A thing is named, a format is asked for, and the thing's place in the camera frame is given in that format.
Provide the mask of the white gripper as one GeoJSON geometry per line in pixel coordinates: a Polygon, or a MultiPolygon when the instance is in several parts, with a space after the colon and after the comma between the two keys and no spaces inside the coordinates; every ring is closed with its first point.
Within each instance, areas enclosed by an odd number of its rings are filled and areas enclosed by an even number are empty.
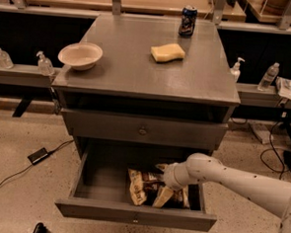
{"type": "Polygon", "coordinates": [[[195,178],[189,174],[185,162],[170,165],[161,163],[156,164],[155,167],[164,172],[165,186],[159,188],[153,207],[161,208],[174,195],[174,191],[195,183],[195,178]]]}

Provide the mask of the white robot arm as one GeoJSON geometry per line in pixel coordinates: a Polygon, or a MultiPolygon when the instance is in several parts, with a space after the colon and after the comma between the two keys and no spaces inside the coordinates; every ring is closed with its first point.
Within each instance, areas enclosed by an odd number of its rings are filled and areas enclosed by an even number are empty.
{"type": "Polygon", "coordinates": [[[247,198],[280,218],[278,233],[291,233],[291,183],[224,166],[217,158],[201,153],[186,161],[157,164],[169,191],[214,182],[247,198]]]}

